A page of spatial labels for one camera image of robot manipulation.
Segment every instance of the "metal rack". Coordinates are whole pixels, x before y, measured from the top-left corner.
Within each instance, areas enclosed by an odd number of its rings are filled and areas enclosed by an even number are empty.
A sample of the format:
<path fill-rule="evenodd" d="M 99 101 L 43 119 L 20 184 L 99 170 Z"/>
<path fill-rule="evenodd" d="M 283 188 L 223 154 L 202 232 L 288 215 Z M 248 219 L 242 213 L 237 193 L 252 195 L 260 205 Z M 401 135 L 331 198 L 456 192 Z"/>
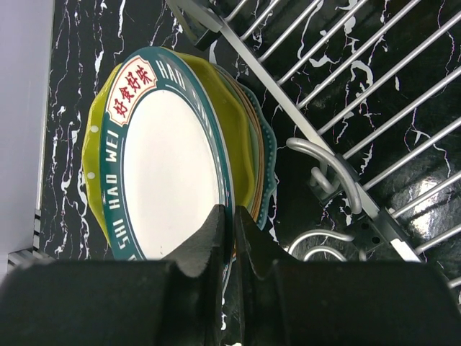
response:
<path fill-rule="evenodd" d="M 437 92 L 445 88 L 450 82 L 454 81 L 461 75 L 461 67 L 456 68 L 452 73 L 447 74 L 445 78 L 437 82 L 433 87 L 428 89 L 422 95 L 412 100 L 412 102 L 404 107 L 400 112 L 391 117 L 379 128 L 376 128 L 373 133 L 368 135 L 366 138 L 361 140 L 357 145 L 348 150 L 344 154 L 334 153 L 326 141 L 322 138 L 322 135 L 332 128 L 338 121 L 342 120 L 351 110 L 360 105 L 366 98 L 372 93 L 376 92 L 386 81 L 391 77 L 395 76 L 402 68 L 407 66 L 415 57 L 420 55 L 426 50 L 432 43 L 439 39 L 445 34 L 450 28 L 456 25 L 461 20 L 461 12 L 456 13 L 451 19 L 449 19 L 444 25 L 442 25 L 437 31 L 432 33 L 425 41 L 423 41 L 418 47 L 412 50 L 405 58 L 394 65 L 387 73 L 381 78 L 375 81 L 368 89 L 364 90 L 357 98 L 352 101 L 347 107 L 341 112 L 334 115 L 325 125 L 320 129 L 314 128 L 310 122 L 301 113 L 301 109 L 308 105 L 322 90 L 324 90 L 340 73 L 346 70 L 351 64 L 358 59 L 368 48 L 374 45 L 391 27 L 397 24 L 409 13 L 416 5 L 422 0 L 411 0 L 406 4 L 397 14 L 395 14 L 388 22 L 386 22 L 372 37 L 370 37 L 365 43 L 363 43 L 353 54 L 351 54 L 336 70 L 332 71 L 331 74 L 322 81 L 306 98 L 300 100 L 298 103 L 293 102 L 285 93 L 282 86 L 288 81 L 303 65 L 316 53 L 319 48 L 325 45 L 328 40 L 340 30 L 344 24 L 354 14 L 360 10 L 368 0 L 359 0 L 346 14 L 339 19 L 339 21 L 327 32 L 325 35 L 313 45 L 313 47 L 294 65 L 292 66 L 282 78 L 275 80 L 272 75 L 262 65 L 263 62 L 278 49 L 280 44 L 286 40 L 295 28 L 310 14 L 313 13 L 315 8 L 321 2 L 321 0 L 312 0 L 309 5 L 306 6 L 305 10 L 297 17 L 297 19 L 274 41 L 274 43 L 265 51 L 265 53 L 257 58 L 250 49 L 246 46 L 245 40 L 250 37 L 252 32 L 271 14 L 274 8 L 281 2 L 280 0 L 272 0 L 267 8 L 249 25 L 249 28 L 241 36 L 238 36 L 230 26 L 233 19 L 236 18 L 237 14 L 242 10 L 243 6 L 248 0 L 240 0 L 238 5 L 232 10 L 227 17 L 220 17 L 217 13 L 218 10 L 206 0 L 167 0 L 167 3 L 173 7 L 178 6 L 184 11 L 175 15 L 181 16 L 186 13 L 189 18 L 193 18 L 200 22 L 206 29 L 211 32 L 220 33 L 225 39 L 232 45 L 233 49 L 245 60 L 248 67 L 255 73 L 255 75 L 261 80 L 267 90 L 272 94 L 276 101 L 280 104 L 283 110 L 290 116 L 292 121 L 296 124 L 297 128 L 301 130 L 308 141 L 304 141 L 299 138 L 290 138 L 287 141 L 288 147 L 303 152 L 304 154 L 315 157 L 319 160 L 319 168 L 314 167 L 312 171 L 312 177 L 310 184 L 313 191 L 321 200 L 328 200 L 338 191 L 344 191 L 349 204 L 351 206 L 352 213 L 359 214 L 362 211 L 367 215 L 370 223 L 375 225 L 375 228 L 380 235 L 389 243 L 394 250 L 401 256 L 405 261 L 423 262 L 420 258 L 420 254 L 431 249 L 432 247 L 446 241 L 456 234 L 461 233 L 461 224 L 457 225 L 444 233 L 436 236 L 435 238 L 427 241 L 426 243 L 416 247 L 415 249 L 406 241 L 406 238 L 402 236 L 399 230 L 398 218 L 401 217 L 406 211 L 416 207 L 419 203 L 424 202 L 431 196 L 437 194 L 443 189 L 454 184 L 461 179 L 461 172 L 458 172 L 445 181 L 439 183 L 431 190 L 425 192 L 423 195 L 415 198 L 401 209 L 387 212 L 381 209 L 378 204 L 370 197 L 367 191 L 383 181 L 390 174 L 400 169 L 402 166 L 407 164 L 412 159 L 416 158 L 420 153 L 433 146 L 438 141 L 442 140 L 445 136 L 450 134 L 452 131 L 461 126 L 461 117 L 450 123 L 448 126 L 443 128 L 437 134 L 429 138 L 423 144 L 409 152 L 407 155 L 399 159 L 394 164 L 390 165 L 387 169 L 379 173 L 376 177 L 372 178 L 369 182 L 361 184 L 358 179 L 354 176 L 353 169 L 348 165 L 347 159 L 350 159 L 352 155 L 358 152 L 367 144 L 373 142 L 382 133 L 389 130 L 399 120 L 403 119 L 406 115 L 410 114 L 419 105 L 422 105 L 430 97 L 434 96 Z M 334 175 L 327 177 L 328 168 L 333 171 Z M 290 253 L 293 252 L 294 247 L 297 246 L 303 239 L 309 236 L 331 236 L 342 241 L 353 241 L 354 237 L 350 237 L 344 234 L 331 233 L 325 230 L 314 230 L 306 232 L 300 235 L 293 245 L 290 247 Z M 305 260 L 308 260 L 310 256 L 315 252 L 328 252 L 340 260 L 345 260 L 344 256 L 337 252 L 337 250 L 330 247 L 315 247 L 311 249 L 306 255 Z M 359 258 L 366 260 L 366 254 L 359 252 Z M 455 288 L 461 285 L 460 278 L 452 278 L 448 280 L 448 285 L 451 288 Z"/>

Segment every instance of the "black marble countertop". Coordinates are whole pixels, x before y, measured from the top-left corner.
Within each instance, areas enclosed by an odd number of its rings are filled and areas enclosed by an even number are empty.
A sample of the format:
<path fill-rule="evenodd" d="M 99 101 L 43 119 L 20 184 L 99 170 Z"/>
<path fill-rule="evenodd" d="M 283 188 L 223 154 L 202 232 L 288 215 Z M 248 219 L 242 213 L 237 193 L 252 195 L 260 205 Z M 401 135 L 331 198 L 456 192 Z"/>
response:
<path fill-rule="evenodd" d="M 231 10 L 231 3 L 222 4 L 225 13 Z M 243 33 L 248 27 L 244 23 L 254 20 L 268 3 L 269 0 L 249 1 L 236 18 L 236 32 Z M 328 31 L 356 3 L 357 0 L 320 1 L 314 13 L 267 60 L 265 66 L 268 71 L 275 77 L 283 75 L 325 34 L 325 30 Z M 401 0 L 368 1 L 284 85 L 286 92 L 293 100 L 306 97 L 407 3 Z M 289 6 L 287 1 L 282 1 L 282 5 L 247 40 L 248 46 L 260 56 L 305 6 L 306 1 L 292 0 Z M 460 9 L 461 0 L 422 1 L 305 107 L 305 116 L 316 128 L 320 128 Z M 68 0 L 55 3 L 41 250 L 58 259 L 112 258 L 110 248 L 88 208 L 81 147 L 94 96 L 117 64 L 134 50 L 147 45 L 161 45 L 202 56 L 223 66 L 255 91 L 279 144 L 275 170 L 277 192 L 272 196 L 264 231 L 269 232 L 282 247 L 287 247 L 304 231 L 318 228 L 341 231 L 352 222 L 347 199 L 343 195 L 325 207 L 312 195 L 308 180 L 310 168 L 315 162 L 285 146 L 288 138 L 302 138 L 302 133 L 224 38 L 205 52 L 195 49 L 165 0 Z M 334 151 L 346 152 L 454 71 L 460 60 L 461 24 L 457 24 L 323 137 Z M 452 82 L 354 155 L 349 161 L 359 172 L 362 182 L 369 181 L 461 116 L 460 92 L 460 81 Z M 455 174 L 460 167 L 461 138 L 458 129 L 373 187 L 370 194 L 382 208 L 399 209 Z M 461 222 L 460 192 L 460 183 L 456 183 L 400 218 L 413 246 Z M 322 237 L 313 238 L 305 243 L 305 247 L 325 241 Z M 334 244 L 330 239 L 326 243 Z M 354 255 L 352 250 L 343 250 L 347 257 Z M 387 259 L 392 255 L 376 254 L 374 257 Z M 442 269 L 450 279 L 460 276 L 461 236 L 430 249 L 423 258 Z M 235 290 L 234 284 L 231 279 L 229 290 Z M 237 328 L 236 314 L 232 311 L 228 308 L 224 321 L 228 329 Z"/>

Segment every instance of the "logo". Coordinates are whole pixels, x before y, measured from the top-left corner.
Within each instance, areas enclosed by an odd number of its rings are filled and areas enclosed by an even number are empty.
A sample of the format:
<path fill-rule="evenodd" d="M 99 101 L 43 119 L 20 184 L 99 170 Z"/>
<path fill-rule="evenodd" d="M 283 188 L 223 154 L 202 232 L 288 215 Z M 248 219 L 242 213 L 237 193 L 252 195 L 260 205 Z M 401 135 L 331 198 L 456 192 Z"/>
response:
<path fill-rule="evenodd" d="M 120 127 L 130 122 L 138 100 L 157 87 L 157 76 L 148 61 L 140 56 L 131 58 L 119 72 L 110 92 L 106 112 Z"/>

